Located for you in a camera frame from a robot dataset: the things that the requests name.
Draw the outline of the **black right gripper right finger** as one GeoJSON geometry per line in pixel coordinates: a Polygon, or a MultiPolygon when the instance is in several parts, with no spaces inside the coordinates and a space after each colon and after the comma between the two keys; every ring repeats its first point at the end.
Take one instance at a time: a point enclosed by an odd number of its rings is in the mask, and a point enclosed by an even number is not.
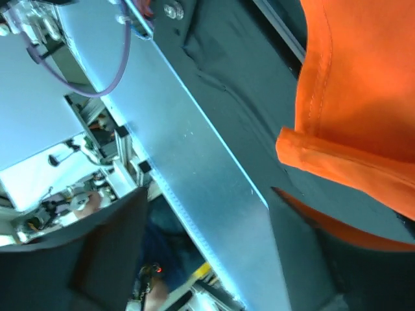
{"type": "Polygon", "coordinates": [[[357,229],[273,191],[316,234],[349,310],[414,309],[414,244],[357,229]]]}

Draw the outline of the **orange t shirt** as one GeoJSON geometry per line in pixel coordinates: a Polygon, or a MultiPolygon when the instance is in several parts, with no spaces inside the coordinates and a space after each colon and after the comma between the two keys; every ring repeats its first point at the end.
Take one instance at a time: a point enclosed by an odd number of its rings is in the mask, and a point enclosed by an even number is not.
{"type": "Polygon", "coordinates": [[[302,1],[307,45],[285,165],[358,190],[414,232],[414,2],[302,1]]]}

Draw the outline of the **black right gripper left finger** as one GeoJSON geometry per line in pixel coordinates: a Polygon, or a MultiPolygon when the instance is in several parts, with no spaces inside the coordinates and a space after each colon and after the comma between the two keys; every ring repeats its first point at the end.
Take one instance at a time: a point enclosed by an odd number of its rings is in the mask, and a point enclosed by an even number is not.
{"type": "Polygon", "coordinates": [[[2,310],[125,310],[147,222],[147,190],[27,244],[1,247],[2,310]]]}

